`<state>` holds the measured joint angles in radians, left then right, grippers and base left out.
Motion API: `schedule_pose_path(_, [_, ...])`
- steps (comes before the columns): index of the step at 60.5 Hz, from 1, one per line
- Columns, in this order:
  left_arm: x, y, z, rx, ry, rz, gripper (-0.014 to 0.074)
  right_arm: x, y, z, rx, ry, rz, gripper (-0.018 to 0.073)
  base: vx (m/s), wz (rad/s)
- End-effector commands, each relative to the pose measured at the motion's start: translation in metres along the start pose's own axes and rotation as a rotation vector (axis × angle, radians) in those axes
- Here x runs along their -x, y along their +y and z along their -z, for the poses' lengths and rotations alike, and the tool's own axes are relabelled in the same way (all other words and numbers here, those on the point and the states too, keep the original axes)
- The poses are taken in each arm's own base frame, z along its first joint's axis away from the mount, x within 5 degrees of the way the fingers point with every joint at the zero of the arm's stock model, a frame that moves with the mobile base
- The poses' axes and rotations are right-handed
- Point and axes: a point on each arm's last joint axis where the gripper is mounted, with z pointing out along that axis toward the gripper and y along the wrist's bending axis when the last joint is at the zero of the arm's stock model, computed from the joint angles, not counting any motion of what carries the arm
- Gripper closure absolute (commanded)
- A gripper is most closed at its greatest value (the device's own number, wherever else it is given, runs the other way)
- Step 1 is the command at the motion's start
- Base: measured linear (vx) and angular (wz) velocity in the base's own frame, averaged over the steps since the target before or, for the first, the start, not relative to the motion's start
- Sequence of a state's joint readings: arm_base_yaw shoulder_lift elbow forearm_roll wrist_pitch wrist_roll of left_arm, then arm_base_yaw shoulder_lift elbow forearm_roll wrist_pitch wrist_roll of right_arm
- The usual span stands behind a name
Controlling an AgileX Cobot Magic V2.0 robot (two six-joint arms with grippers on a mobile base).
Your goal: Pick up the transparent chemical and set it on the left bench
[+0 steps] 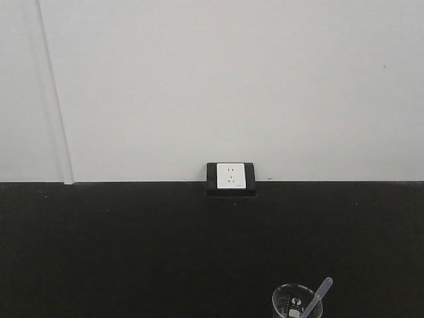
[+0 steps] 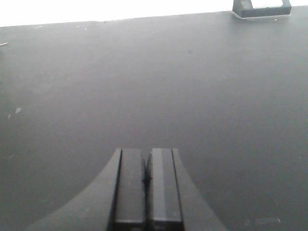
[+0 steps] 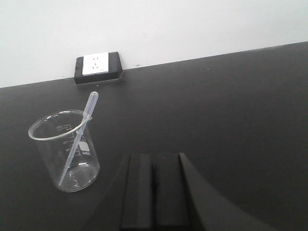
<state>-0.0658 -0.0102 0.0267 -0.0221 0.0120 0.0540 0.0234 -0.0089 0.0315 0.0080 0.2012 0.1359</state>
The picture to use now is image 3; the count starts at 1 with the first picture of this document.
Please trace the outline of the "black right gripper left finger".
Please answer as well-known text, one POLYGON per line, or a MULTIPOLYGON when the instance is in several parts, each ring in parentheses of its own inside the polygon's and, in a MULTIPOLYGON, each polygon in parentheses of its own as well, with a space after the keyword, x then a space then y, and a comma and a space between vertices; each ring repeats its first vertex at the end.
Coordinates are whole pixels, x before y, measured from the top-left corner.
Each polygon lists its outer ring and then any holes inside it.
POLYGON ((152 231, 152 160, 132 154, 98 208, 97 231, 152 231))

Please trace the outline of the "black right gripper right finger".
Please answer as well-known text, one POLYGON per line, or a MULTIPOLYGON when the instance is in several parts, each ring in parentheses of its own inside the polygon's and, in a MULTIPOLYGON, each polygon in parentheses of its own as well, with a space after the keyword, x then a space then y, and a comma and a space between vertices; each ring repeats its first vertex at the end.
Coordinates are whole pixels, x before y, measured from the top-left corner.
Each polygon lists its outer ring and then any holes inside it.
POLYGON ((158 231, 273 231, 213 186, 185 153, 159 153, 154 166, 154 223, 158 231))

